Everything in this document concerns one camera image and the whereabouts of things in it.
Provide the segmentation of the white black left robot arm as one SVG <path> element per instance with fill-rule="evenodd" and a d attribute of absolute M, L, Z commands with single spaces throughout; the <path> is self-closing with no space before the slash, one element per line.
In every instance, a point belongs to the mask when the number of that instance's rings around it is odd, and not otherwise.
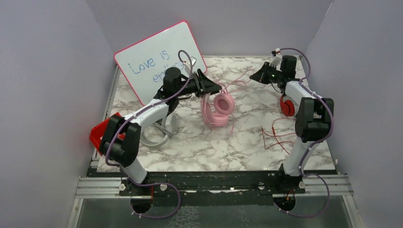
<path fill-rule="evenodd" d="M 140 147 L 141 133 L 153 123 L 162 120 L 174 112 L 183 95 L 216 94 L 222 87 L 208 79 L 201 70 L 186 77 L 176 67 L 165 71 L 163 85 L 149 104 L 128 115 L 113 115 L 109 118 L 103 133 L 99 152 L 105 160 L 112 160 L 131 179 L 131 188 L 138 195 L 149 190 L 147 171 L 139 162 L 137 155 Z"/>

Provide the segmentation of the pink headphones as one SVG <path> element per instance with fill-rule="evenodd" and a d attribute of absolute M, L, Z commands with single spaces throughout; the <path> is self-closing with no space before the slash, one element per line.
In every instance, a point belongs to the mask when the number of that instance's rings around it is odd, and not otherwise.
<path fill-rule="evenodd" d="M 201 116 L 209 128 L 223 127 L 229 122 L 235 109 L 235 100 L 228 93 L 219 93 L 213 99 L 214 112 L 210 106 L 210 94 L 201 97 Z"/>

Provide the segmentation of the grey white headphones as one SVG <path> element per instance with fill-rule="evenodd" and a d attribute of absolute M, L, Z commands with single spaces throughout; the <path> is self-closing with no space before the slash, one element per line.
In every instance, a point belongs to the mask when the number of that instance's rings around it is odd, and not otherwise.
<path fill-rule="evenodd" d="M 160 148 L 172 139 L 177 127 L 177 115 L 172 113 L 154 122 L 150 130 L 141 133 L 140 143 L 149 148 Z"/>

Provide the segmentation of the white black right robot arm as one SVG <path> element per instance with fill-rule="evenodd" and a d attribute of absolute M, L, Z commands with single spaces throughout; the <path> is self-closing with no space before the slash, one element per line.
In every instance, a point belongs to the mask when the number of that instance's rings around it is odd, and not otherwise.
<path fill-rule="evenodd" d="M 297 58 L 276 53 L 271 62 L 252 76 L 253 81 L 276 84 L 283 95 L 298 104 L 294 147 L 275 174 L 274 187 L 280 193 L 296 189 L 303 178 L 303 169 L 312 151 L 323 142 L 332 129 L 334 101 L 322 98 L 296 78 Z"/>

